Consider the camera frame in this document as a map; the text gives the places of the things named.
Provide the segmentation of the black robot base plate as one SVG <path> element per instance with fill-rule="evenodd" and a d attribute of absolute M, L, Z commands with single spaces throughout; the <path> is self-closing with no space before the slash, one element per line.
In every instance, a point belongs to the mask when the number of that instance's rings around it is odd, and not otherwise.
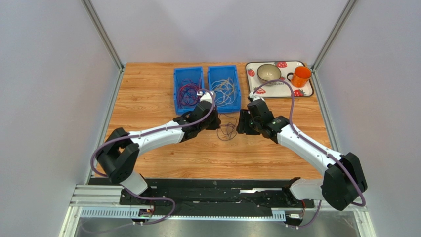
<path fill-rule="evenodd" d="M 174 207 L 173 217 L 269 217 L 273 208 L 302 212 L 304 208 L 316 207 L 311 200 L 290 196 L 289 180 L 148 178 L 146 181 L 150 187 L 142 196 L 157 201 L 141 200 L 120 191 L 118 203 L 152 207 L 155 216 L 166 215 Z"/>

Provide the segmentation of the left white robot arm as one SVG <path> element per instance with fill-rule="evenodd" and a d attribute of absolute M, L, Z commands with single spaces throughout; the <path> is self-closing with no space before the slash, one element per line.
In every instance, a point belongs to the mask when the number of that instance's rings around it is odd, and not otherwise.
<path fill-rule="evenodd" d="M 203 130 L 216 130 L 220 126 L 217 106 L 202 101 L 194 110 L 174 118 L 170 122 L 151 129 L 126 132 L 122 128 L 113 131 L 108 140 L 99 146 L 91 157 L 104 170 L 92 170 L 107 177 L 111 183 L 120 184 L 132 194 L 140 195 L 148 189 L 144 177 L 134 170 L 137 158 L 151 150 L 196 138 Z"/>

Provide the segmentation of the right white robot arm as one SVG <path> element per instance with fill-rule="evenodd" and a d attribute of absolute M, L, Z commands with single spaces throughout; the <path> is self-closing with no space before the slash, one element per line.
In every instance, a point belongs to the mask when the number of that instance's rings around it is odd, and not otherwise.
<path fill-rule="evenodd" d="M 273 116 L 262 98 L 255 98 L 240 110 L 239 134 L 262 135 L 293 151 L 322 175 L 321 179 L 293 178 L 287 193 L 294 199 L 324 200 L 342 211 L 349 205 L 365 206 L 363 193 L 368 184 L 359 158 L 342 154 L 312 139 L 293 124 L 290 118 Z"/>

